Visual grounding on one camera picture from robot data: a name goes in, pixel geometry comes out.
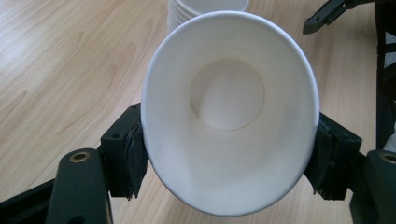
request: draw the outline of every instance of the light wooden tabletop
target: light wooden tabletop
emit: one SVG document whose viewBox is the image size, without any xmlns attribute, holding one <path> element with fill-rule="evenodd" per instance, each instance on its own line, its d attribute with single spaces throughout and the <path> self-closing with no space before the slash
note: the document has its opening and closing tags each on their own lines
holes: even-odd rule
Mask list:
<svg viewBox="0 0 396 224">
<path fill-rule="evenodd" d="M 252 0 L 249 12 L 282 27 L 301 46 L 318 83 L 320 110 L 375 147 L 374 5 L 347 11 L 303 35 L 323 4 Z M 0 0 L 0 201 L 55 177 L 62 156 L 98 147 L 140 102 L 154 50 L 167 35 L 166 0 Z M 303 176 L 273 206 L 214 217 L 173 196 L 151 167 L 138 199 L 112 199 L 115 223 L 351 223 L 349 200 L 323 201 Z"/>
</svg>

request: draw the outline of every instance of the black plastic bracket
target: black plastic bracket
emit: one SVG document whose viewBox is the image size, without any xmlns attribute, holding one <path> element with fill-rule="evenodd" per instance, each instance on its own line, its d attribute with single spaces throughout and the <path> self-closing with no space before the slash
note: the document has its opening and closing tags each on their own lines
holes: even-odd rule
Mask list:
<svg viewBox="0 0 396 224">
<path fill-rule="evenodd" d="M 396 221 L 396 153 L 373 150 L 359 172 L 350 202 L 355 224 L 393 224 Z"/>
<path fill-rule="evenodd" d="M 0 203 L 0 223 L 44 223 L 54 180 Z"/>
<path fill-rule="evenodd" d="M 143 139 L 140 104 L 130 106 L 101 138 L 112 197 L 137 197 L 149 156 Z"/>
<path fill-rule="evenodd" d="M 46 223 L 113 223 L 98 150 L 83 148 L 61 159 Z"/>
<path fill-rule="evenodd" d="M 323 25 L 330 25 L 348 9 L 374 1 L 375 0 L 329 0 L 311 18 L 306 20 L 303 34 L 313 34 Z"/>
<path fill-rule="evenodd" d="M 396 1 L 375 4 L 375 23 L 378 39 L 376 148 L 383 148 L 394 134 L 396 121 Z"/>
<path fill-rule="evenodd" d="M 311 160 L 304 171 L 314 192 L 325 200 L 344 200 L 349 163 L 359 154 L 361 138 L 320 113 Z"/>
</svg>

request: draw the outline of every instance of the paper cup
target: paper cup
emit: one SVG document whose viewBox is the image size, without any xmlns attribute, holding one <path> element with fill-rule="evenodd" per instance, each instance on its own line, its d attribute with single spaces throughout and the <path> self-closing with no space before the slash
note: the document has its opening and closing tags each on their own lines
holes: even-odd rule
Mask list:
<svg viewBox="0 0 396 224">
<path fill-rule="evenodd" d="M 318 126 L 308 60 L 270 21 L 208 13 L 158 47 L 144 82 L 152 166 L 181 201 L 241 216 L 281 199 L 302 176 Z"/>
</svg>

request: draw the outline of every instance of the stacked paper cups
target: stacked paper cups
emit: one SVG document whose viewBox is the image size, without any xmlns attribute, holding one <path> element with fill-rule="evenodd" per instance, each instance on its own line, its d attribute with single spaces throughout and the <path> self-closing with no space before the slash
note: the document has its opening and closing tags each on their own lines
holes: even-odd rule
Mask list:
<svg viewBox="0 0 396 224">
<path fill-rule="evenodd" d="M 168 31 L 199 15 L 222 10 L 246 11 L 249 0 L 169 0 Z"/>
</svg>

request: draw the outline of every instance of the wood grain surface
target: wood grain surface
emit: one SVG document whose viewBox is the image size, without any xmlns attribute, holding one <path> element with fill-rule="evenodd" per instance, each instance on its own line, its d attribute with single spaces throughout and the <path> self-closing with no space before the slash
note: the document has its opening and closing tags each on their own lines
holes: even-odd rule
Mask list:
<svg viewBox="0 0 396 224">
<path fill-rule="evenodd" d="M 374 5 L 303 35 L 324 2 L 251 0 L 248 11 L 301 46 L 321 112 L 362 137 L 365 153 L 375 147 Z M 167 36 L 166 16 L 165 0 L 0 0 L 0 201 L 54 178 L 68 152 L 98 147 L 119 115 L 140 102 L 150 58 Z M 350 196 L 323 201 L 303 176 L 267 209 L 214 217 L 179 201 L 149 167 L 137 199 L 111 201 L 115 223 L 342 224 L 352 222 Z"/>
</svg>

